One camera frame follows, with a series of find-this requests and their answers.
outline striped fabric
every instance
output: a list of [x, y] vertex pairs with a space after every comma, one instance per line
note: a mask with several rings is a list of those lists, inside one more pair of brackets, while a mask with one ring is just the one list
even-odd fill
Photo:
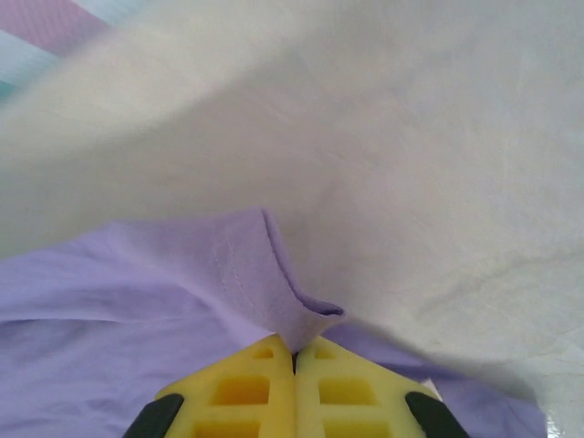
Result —
[[0, 0], [0, 103], [149, 0]]

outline white fabric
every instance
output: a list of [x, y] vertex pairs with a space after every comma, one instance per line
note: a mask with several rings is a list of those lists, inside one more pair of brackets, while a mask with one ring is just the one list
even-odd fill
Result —
[[159, 1], [4, 109], [4, 256], [262, 204], [303, 285], [584, 430], [584, 3]]

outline purple cloth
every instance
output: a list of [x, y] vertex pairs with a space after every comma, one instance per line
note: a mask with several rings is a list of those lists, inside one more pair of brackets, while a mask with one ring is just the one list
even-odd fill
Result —
[[117, 223], [0, 265], [0, 435], [120, 437], [157, 390], [271, 332], [326, 336], [431, 378], [473, 437], [545, 437], [544, 415], [436, 367], [302, 293], [273, 220]]

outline crumpled cloth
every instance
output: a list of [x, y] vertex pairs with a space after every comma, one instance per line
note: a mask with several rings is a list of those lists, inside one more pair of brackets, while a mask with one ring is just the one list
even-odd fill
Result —
[[432, 379], [472, 437], [546, 436], [535, 406], [397, 349], [304, 294], [263, 210], [109, 224], [4, 261], [0, 290], [1, 436], [120, 437], [171, 381], [272, 332], [295, 350], [323, 331]]

